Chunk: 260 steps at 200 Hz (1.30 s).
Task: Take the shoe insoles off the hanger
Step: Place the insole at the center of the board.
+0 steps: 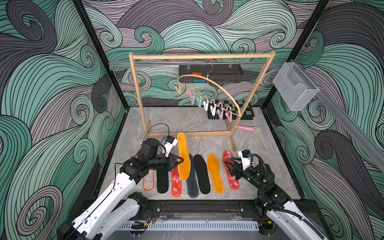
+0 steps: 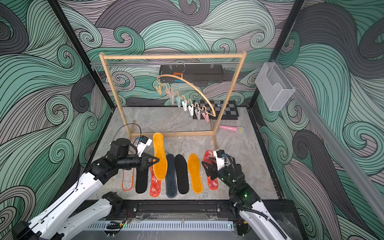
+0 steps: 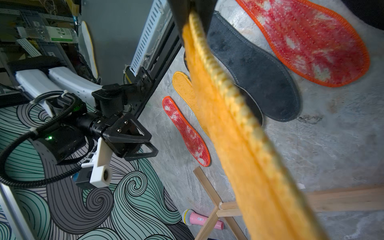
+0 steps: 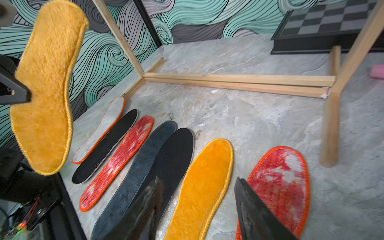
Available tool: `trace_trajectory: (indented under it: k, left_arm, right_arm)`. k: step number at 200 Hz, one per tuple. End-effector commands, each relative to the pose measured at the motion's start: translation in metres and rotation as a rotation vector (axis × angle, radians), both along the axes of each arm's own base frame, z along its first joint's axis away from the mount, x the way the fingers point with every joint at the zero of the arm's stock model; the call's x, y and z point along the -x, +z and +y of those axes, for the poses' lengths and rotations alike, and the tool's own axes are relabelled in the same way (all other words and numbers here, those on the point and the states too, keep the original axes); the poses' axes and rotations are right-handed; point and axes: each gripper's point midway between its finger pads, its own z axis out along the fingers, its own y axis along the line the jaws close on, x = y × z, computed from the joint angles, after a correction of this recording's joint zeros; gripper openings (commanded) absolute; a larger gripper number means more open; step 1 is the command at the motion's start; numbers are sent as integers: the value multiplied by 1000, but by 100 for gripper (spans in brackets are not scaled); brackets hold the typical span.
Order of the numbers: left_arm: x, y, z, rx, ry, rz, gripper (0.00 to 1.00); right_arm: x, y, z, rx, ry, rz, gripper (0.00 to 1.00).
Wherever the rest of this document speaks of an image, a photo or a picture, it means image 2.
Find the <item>black insole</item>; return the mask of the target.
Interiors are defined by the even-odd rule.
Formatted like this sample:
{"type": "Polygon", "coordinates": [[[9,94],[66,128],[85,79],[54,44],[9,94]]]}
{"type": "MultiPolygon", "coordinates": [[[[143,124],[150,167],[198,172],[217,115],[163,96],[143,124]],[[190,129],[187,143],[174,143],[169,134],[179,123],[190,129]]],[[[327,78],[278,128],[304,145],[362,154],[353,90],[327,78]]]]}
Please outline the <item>black insole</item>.
{"type": "Polygon", "coordinates": [[[148,188],[148,172],[149,170],[138,170],[136,174],[136,193],[143,194],[148,188]]]}
{"type": "Polygon", "coordinates": [[[182,155],[175,157],[175,169],[177,176],[177,187],[180,194],[185,195],[189,192],[188,165],[182,155]]]}

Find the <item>red patterned insole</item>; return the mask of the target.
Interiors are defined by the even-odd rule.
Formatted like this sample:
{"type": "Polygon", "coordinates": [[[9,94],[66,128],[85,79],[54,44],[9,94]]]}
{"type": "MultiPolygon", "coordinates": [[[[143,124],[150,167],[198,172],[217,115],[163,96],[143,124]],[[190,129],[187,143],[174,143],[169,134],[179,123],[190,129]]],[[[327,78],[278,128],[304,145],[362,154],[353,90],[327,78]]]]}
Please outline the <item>red patterned insole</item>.
{"type": "Polygon", "coordinates": [[[123,170],[122,189],[127,192],[134,187],[135,170],[123,170]]]}
{"type": "Polygon", "coordinates": [[[151,171],[151,188],[150,188],[150,195],[152,197],[157,197],[161,193],[161,180],[158,180],[156,177],[153,167],[150,167],[151,171]]]}
{"type": "Polygon", "coordinates": [[[214,166],[216,164],[216,158],[214,157],[214,153],[211,150],[207,150],[204,155],[204,160],[202,162],[202,165],[205,169],[206,175],[207,175],[207,181],[210,190],[217,190],[219,188],[219,182],[218,179],[212,180],[212,177],[214,177],[214,166]]]}

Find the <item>orange yellow insole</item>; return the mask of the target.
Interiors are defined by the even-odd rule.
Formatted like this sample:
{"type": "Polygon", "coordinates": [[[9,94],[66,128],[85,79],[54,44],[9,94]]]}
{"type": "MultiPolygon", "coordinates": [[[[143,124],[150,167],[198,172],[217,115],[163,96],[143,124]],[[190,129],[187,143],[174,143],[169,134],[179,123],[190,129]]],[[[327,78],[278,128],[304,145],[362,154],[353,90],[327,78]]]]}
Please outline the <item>orange yellow insole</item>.
{"type": "Polygon", "coordinates": [[[204,190],[200,173],[200,161],[196,154],[190,154],[188,158],[188,171],[191,177],[193,192],[201,194],[204,190]]]}
{"type": "Polygon", "coordinates": [[[153,136],[155,157],[159,162],[153,165],[153,170],[158,180],[163,180],[166,177],[168,170],[168,161],[165,153],[164,136],[161,133],[155,133],[153,136]]]}

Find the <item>red patterned insole front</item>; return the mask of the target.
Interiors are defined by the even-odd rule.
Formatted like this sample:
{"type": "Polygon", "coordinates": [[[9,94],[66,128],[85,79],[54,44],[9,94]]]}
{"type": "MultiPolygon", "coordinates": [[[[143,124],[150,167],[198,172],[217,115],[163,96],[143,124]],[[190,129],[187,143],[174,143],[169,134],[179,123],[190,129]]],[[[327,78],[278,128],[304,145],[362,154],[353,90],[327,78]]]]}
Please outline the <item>red patterned insole front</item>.
{"type": "Polygon", "coordinates": [[[122,189],[127,192],[134,187],[135,170],[123,170],[122,189]]]}

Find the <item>grey insole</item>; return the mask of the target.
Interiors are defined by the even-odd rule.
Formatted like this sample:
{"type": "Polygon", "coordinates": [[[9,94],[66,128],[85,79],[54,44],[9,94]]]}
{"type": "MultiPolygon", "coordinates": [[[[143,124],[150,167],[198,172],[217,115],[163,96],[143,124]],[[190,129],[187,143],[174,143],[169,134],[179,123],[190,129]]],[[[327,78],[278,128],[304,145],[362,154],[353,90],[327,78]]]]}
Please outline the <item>grey insole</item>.
{"type": "Polygon", "coordinates": [[[175,156],[173,154],[166,155],[168,168],[166,174],[166,195],[168,198],[174,198],[178,193],[175,169],[175,156]]]}

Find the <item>curved wooden clip hanger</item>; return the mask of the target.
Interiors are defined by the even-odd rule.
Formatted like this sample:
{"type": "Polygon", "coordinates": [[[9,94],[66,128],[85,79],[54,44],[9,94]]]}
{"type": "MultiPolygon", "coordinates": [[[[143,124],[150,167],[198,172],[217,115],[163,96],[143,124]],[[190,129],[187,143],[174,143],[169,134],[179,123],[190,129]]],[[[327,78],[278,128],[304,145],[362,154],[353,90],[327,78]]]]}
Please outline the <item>curved wooden clip hanger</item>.
{"type": "Polygon", "coordinates": [[[182,107],[185,112],[189,111],[190,115],[196,116],[197,119],[203,117],[208,121],[210,118],[217,116],[214,105],[203,94],[202,90],[182,77],[160,75],[155,81],[155,90],[159,95],[167,95],[172,104],[175,103],[178,107],[182,107]],[[165,77],[176,80],[177,84],[187,85],[189,90],[186,91],[187,87],[183,87],[183,89],[180,87],[173,88],[171,84],[161,82],[165,77]]]}

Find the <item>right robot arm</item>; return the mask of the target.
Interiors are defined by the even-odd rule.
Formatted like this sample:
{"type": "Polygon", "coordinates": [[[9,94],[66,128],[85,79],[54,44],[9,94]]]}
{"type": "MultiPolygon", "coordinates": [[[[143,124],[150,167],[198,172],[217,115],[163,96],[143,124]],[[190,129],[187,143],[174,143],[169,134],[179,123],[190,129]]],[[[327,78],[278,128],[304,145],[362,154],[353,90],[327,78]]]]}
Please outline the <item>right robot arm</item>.
{"type": "Polygon", "coordinates": [[[202,162],[212,180],[220,179],[229,187],[232,209],[245,220],[261,240],[290,240],[254,189],[246,182],[240,164],[230,164],[219,169],[216,163],[202,162]]]}

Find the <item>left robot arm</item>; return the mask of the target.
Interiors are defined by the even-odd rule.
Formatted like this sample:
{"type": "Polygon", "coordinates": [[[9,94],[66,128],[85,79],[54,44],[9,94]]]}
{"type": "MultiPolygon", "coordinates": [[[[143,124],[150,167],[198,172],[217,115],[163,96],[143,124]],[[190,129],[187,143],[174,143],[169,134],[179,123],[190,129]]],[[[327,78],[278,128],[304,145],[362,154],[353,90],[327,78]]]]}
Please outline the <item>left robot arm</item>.
{"type": "Polygon", "coordinates": [[[46,210],[29,222],[20,221],[12,229],[14,240],[70,240],[92,223],[105,217],[118,217],[128,211],[117,193],[109,192],[96,203],[73,215],[73,212],[119,170],[147,170],[160,160],[144,152],[153,141],[145,136],[137,146],[130,140],[112,141],[105,156],[90,163],[79,180],[46,210]]]}

